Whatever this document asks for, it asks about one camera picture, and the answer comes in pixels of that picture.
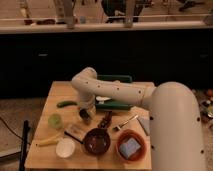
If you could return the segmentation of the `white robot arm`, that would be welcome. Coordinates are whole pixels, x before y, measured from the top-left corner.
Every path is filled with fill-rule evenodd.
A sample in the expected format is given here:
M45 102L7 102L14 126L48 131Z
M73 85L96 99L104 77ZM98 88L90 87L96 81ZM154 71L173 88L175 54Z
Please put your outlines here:
M92 107L99 95L149 112L152 171L207 171L199 104L184 84L165 82L155 87L102 81L95 69L87 67L72 78L71 85L83 109Z

